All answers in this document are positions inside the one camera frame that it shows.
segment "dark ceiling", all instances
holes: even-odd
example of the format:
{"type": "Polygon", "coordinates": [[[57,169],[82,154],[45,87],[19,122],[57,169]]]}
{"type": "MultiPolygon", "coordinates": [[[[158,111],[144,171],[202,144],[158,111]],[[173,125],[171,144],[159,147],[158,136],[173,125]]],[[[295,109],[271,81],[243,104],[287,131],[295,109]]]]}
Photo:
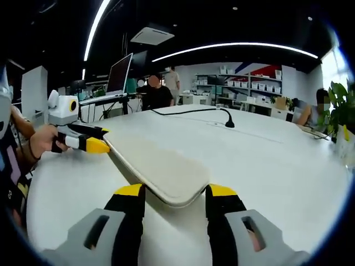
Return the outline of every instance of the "dark ceiling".
{"type": "MultiPolygon", "coordinates": [[[[20,4],[22,1],[13,1],[22,5],[21,11],[12,12],[23,25],[11,34],[9,57],[24,66],[25,71],[43,65],[48,70],[49,90],[80,79],[83,68],[87,71],[87,81],[109,74],[111,65],[123,56],[125,33],[128,52],[148,50],[151,59],[227,42],[286,45],[319,58],[332,46],[327,27],[315,6],[226,0],[213,4],[202,0],[111,0],[94,37],[88,61],[83,62],[88,35],[102,0],[57,0],[57,4],[45,13],[30,12],[30,8],[20,4]],[[129,42],[148,23],[169,28],[175,37],[158,46],[129,42]]],[[[151,63],[146,71],[156,71],[167,65],[209,62],[283,64],[307,73],[320,63],[317,59],[282,49],[224,47],[167,58],[151,63]]]]}

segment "curved light strip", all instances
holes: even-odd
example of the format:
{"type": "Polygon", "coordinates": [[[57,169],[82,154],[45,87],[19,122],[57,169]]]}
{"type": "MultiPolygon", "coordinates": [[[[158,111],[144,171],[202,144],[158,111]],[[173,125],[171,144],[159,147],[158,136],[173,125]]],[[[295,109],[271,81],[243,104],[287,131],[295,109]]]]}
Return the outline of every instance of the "curved light strip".
{"type": "Polygon", "coordinates": [[[94,23],[93,23],[93,25],[91,27],[91,30],[90,30],[90,34],[89,34],[89,38],[88,38],[88,42],[87,42],[87,48],[85,50],[84,61],[88,60],[91,43],[93,42],[96,29],[97,29],[97,27],[99,25],[99,22],[101,20],[102,15],[104,14],[104,12],[105,12],[107,6],[109,5],[110,1],[111,0],[103,0],[102,3],[101,3],[100,8],[98,10],[98,13],[96,14],[94,23]]]}
{"type": "Polygon", "coordinates": [[[156,62],[168,57],[173,57],[174,55],[178,55],[178,54],[183,54],[183,53],[187,53],[187,52],[192,52],[192,51],[196,51],[196,50],[202,50],[202,49],[207,49],[207,48],[213,48],[213,47],[222,47],[222,46],[234,46],[234,45],[250,45],[250,46],[265,46],[265,47],[274,47],[274,48],[281,48],[281,49],[285,49],[285,50],[291,50],[294,52],[298,52],[301,54],[305,54],[308,55],[309,57],[313,57],[313,58],[318,58],[318,56],[293,48],[293,47],[288,47],[288,46],[283,46],[283,45],[278,45],[278,44],[270,44],[270,43],[219,43],[219,44],[212,44],[212,45],[206,45],[206,46],[201,46],[201,47],[196,47],[196,48],[192,48],[192,49],[188,49],[188,50],[183,50],[174,54],[168,54],[164,57],[159,57],[156,58],[154,60],[152,60],[152,62],[156,62]]]}

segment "hand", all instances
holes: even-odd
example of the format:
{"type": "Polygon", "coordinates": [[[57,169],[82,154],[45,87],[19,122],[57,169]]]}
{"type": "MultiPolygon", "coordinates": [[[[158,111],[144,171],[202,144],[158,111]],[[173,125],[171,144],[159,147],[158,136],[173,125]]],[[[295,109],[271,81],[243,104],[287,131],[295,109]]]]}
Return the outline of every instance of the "hand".
{"type": "MultiPolygon", "coordinates": [[[[53,138],[58,136],[58,130],[55,126],[44,125],[31,137],[31,150],[36,158],[40,158],[45,151],[52,150],[53,138]]],[[[56,141],[55,144],[63,151],[68,149],[63,143],[56,141]]]]}

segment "man standing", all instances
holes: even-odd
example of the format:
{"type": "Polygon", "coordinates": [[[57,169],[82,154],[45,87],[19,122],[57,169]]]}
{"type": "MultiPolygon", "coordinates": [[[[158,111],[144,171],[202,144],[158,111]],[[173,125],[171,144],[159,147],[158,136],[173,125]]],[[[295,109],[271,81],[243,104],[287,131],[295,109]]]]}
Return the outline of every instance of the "man standing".
{"type": "Polygon", "coordinates": [[[169,71],[169,73],[165,75],[165,84],[174,98],[174,103],[177,104],[180,95],[180,77],[178,73],[175,72],[174,66],[165,68],[165,70],[169,71]]]}

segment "desk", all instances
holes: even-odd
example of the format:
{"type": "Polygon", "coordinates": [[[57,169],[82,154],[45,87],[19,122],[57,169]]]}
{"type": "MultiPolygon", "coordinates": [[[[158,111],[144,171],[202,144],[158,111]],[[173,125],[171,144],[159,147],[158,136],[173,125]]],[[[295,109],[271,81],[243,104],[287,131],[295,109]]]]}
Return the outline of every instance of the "desk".
{"type": "MultiPolygon", "coordinates": [[[[133,112],[141,111],[139,99],[131,99],[128,104],[132,107],[133,112]]],[[[94,122],[99,121],[102,117],[103,111],[108,110],[112,106],[112,110],[121,109],[122,104],[119,102],[113,102],[109,104],[96,105],[89,104],[81,107],[82,120],[84,122],[94,122]]]]}
{"type": "Polygon", "coordinates": [[[211,105],[211,100],[206,95],[180,94],[182,104],[204,104],[211,105]]]}
{"type": "MultiPolygon", "coordinates": [[[[182,105],[159,111],[208,107],[182,105]]],[[[120,130],[139,135],[202,162],[211,183],[237,191],[246,208],[256,209],[283,231],[290,247],[313,252],[337,220],[350,188],[332,143],[315,140],[289,122],[229,111],[234,129],[224,127],[228,117],[222,111],[173,116],[145,111],[94,124],[111,129],[109,134],[120,130]]],[[[93,208],[102,208],[111,192],[127,184],[107,155],[80,154],[43,155],[33,173],[27,225],[29,239],[39,250],[60,245],[66,230],[93,208]]],[[[182,209],[149,197],[153,200],[146,204],[140,262],[210,265],[204,195],[182,209]]]]}
{"type": "MultiPolygon", "coordinates": [[[[268,103],[250,103],[248,101],[241,101],[242,104],[250,104],[250,105],[254,105],[254,106],[260,106],[260,107],[264,107],[264,108],[268,108],[268,109],[272,109],[274,108],[273,104],[268,104],[268,103]]],[[[288,114],[293,115],[292,111],[287,111],[288,114]]]]}

